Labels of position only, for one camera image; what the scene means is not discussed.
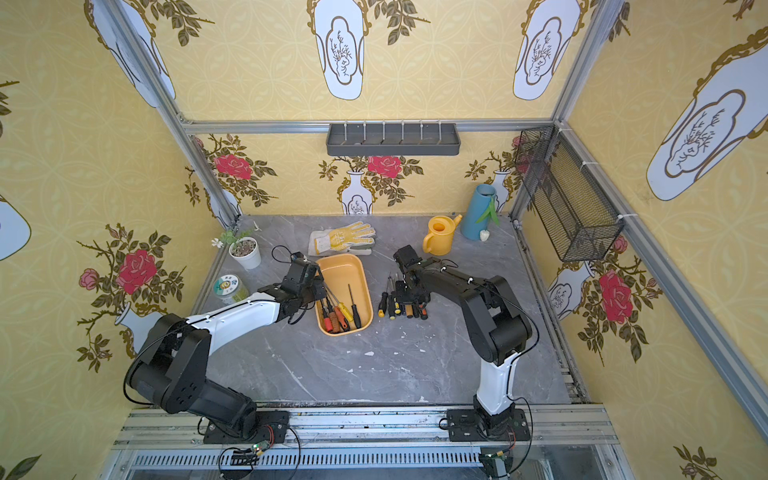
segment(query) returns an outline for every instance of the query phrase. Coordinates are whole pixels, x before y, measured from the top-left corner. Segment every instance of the orange plastic tray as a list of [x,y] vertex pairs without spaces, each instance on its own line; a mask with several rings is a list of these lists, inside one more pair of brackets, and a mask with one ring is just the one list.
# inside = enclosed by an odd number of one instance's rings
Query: orange plastic tray
[[368,292],[366,272],[362,269],[360,259],[350,253],[341,253],[321,258],[317,260],[317,264],[323,272],[326,285],[350,312],[352,312],[352,300],[349,298],[348,285],[352,287],[355,305],[357,305],[357,313],[360,314],[360,328],[352,329],[349,332],[328,333],[323,328],[323,310],[320,308],[320,302],[315,302],[317,326],[320,328],[320,331],[328,336],[341,336],[357,333],[368,328],[368,325],[373,321],[373,305],[371,304],[371,295]]

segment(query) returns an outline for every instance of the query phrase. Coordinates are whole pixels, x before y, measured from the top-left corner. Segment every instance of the metal grille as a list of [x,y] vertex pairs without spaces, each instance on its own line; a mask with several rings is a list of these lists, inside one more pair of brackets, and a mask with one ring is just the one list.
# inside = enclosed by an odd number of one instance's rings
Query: metal grille
[[573,147],[553,127],[522,131],[515,166],[560,260],[602,260],[624,221]]
[[[479,451],[479,447],[302,449],[299,468],[477,467],[480,466]],[[220,450],[139,452],[133,469],[217,469],[219,454]],[[297,457],[297,449],[271,449],[259,458],[254,468],[292,469],[296,467]],[[250,470],[248,465],[232,463],[229,451],[222,458],[222,466]]]

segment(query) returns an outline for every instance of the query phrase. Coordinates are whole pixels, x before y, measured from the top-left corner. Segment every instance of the tin lid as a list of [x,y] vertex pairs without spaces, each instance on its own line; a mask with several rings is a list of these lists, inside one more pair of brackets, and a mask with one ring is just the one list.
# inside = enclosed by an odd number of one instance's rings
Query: tin lid
[[218,296],[227,296],[237,290],[240,285],[240,279],[237,275],[224,275],[220,276],[214,284],[214,293]]

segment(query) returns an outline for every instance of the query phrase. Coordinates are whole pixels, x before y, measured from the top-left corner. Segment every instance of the red rose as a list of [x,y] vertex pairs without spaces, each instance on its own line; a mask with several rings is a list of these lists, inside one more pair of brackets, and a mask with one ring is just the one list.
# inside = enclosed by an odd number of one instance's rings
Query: red rose
[[397,178],[402,171],[400,157],[368,157],[368,171],[389,178]]
[[624,253],[627,251],[627,247],[629,247],[629,242],[627,242],[627,239],[619,235],[616,237],[616,240],[614,241],[614,250],[616,250],[616,253]]
[[253,174],[253,169],[248,164],[248,161],[234,155],[218,157],[216,159],[216,169],[223,174],[232,175],[243,180],[250,180],[250,176]]
[[98,281],[98,272],[92,268],[87,268],[80,275],[80,286],[86,290],[93,290],[96,288],[96,282]]
[[120,267],[118,279],[115,280],[123,287],[125,293],[133,295],[137,288],[148,283],[157,273],[154,265],[154,257],[147,255],[146,250],[136,250],[125,256],[125,261]]
[[600,277],[600,287],[603,289],[605,316],[611,322],[624,323],[632,314],[632,290],[615,270],[609,270]]

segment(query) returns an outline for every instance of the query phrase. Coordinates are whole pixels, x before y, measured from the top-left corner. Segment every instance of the yellow watering can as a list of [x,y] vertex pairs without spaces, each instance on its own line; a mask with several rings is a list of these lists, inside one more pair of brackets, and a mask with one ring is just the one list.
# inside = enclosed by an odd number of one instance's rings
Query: yellow watering can
[[453,233],[456,232],[456,227],[461,221],[461,215],[457,215],[455,218],[443,215],[430,218],[429,233],[424,237],[424,244],[422,245],[424,253],[447,255],[453,244]]

